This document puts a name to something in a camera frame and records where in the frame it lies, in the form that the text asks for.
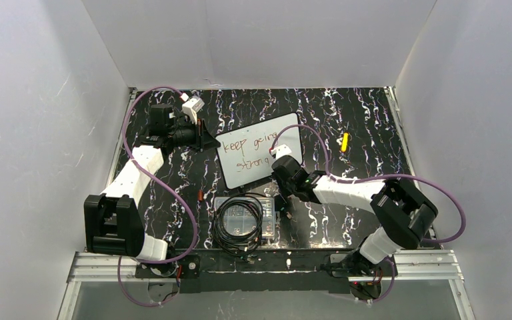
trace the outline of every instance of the coiled black cable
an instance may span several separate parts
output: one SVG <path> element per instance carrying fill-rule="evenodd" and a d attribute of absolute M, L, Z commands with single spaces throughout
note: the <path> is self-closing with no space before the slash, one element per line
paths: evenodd
<path fill-rule="evenodd" d="M 262 203 L 258 197 L 265 197 L 259 193 L 241 193 L 228 198 L 215 212 L 213 216 L 213 239 L 227 253 L 236 257 L 244 257 L 252 254 L 260 246 L 262 238 L 262 219 L 264 216 Z M 225 228 L 225 214 L 227 209 L 242 207 L 256 219 L 256 228 L 245 235 L 232 235 Z"/>

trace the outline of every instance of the yellow object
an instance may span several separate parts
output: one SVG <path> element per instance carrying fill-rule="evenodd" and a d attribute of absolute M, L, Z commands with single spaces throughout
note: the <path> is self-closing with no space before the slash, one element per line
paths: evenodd
<path fill-rule="evenodd" d="M 343 143 L 341 144 L 341 151 L 345 152 L 348 147 L 348 132 L 343 135 Z"/>

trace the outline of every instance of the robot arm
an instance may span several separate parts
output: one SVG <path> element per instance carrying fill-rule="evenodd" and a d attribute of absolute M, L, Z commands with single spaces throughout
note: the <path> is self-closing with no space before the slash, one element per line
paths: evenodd
<path fill-rule="evenodd" d="M 100 195 L 90 195 L 84 203 L 87 250 L 94 253 L 126 255 L 151 261 L 166 259 L 168 244 L 144 232 L 138 213 L 140 198 L 150 177 L 133 162 L 153 175 L 176 147 L 196 151 L 220 147 L 197 118 L 203 101 L 192 97 L 182 105 L 182 114 L 171 105 L 153 105 L 148 126 L 133 149 L 134 159 L 126 162 L 115 180 Z"/>
<path fill-rule="evenodd" d="M 412 181 L 390 179 L 345 184 L 333 181 L 324 171 L 307 173 L 280 145 L 271 150 L 276 161 L 273 176 L 283 195 L 302 201 L 338 203 L 374 213 L 381 227 L 368 236 L 342 265 L 356 273 L 371 269 L 401 249 L 416 249 L 437 216 L 436 207 Z"/>

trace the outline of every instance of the gray wall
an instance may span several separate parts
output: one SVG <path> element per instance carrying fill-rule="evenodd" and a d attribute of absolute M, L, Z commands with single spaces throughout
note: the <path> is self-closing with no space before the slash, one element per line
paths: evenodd
<path fill-rule="evenodd" d="M 394 85 L 435 0 L 83 0 L 145 89 Z"/>
<path fill-rule="evenodd" d="M 466 232 L 448 247 L 475 314 L 512 319 L 512 1 L 438 1 L 396 87 L 417 174 L 466 209 Z M 459 225 L 448 208 L 441 236 Z"/>
<path fill-rule="evenodd" d="M 128 90 L 80 1 L 0 0 L 0 319 L 54 319 Z"/>

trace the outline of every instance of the table surface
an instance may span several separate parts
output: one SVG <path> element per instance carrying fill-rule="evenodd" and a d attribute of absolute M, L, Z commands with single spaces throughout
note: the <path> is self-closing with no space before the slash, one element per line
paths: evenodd
<path fill-rule="evenodd" d="M 297 112 L 301 123 L 317 130 L 327 144 L 332 158 L 331 171 L 347 177 L 370 177 L 388 173 L 409 173 L 407 160 L 396 124 L 383 88 L 330 89 L 243 89 L 185 91 L 198 95 L 205 106 L 203 118 L 212 135 L 228 132 L 259 121 Z M 134 110 L 127 138 L 134 144 L 138 132 L 147 124 L 150 105 L 169 103 L 181 108 L 181 100 L 170 91 L 148 94 Z M 349 134 L 346 152 L 337 142 L 344 132 Z M 317 138 L 301 130 L 303 158 L 307 170 L 324 169 L 324 156 Z M 117 174 L 128 156 L 122 150 Z M 213 199 L 235 195 L 227 190 L 217 160 L 216 150 L 197 153 L 187 148 L 176 149 L 157 176 L 178 192 L 192 209 L 199 226 L 197 248 L 213 248 L 211 220 Z M 198 201 L 203 191 L 204 201 Z M 269 179 L 254 191 L 274 196 L 277 184 Z M 139 212 L 148 234 L 174 243 L 184 249 L 191 243 L 191 222 L 178 202 L 162 187 L 151 182 L 142 196 Z M 293 199 L 293 208 L 278 217 L 276 238 L 263 249 L 356 248 L 379 227 L 372 213 L 342 205 L 317 205 Z"/>

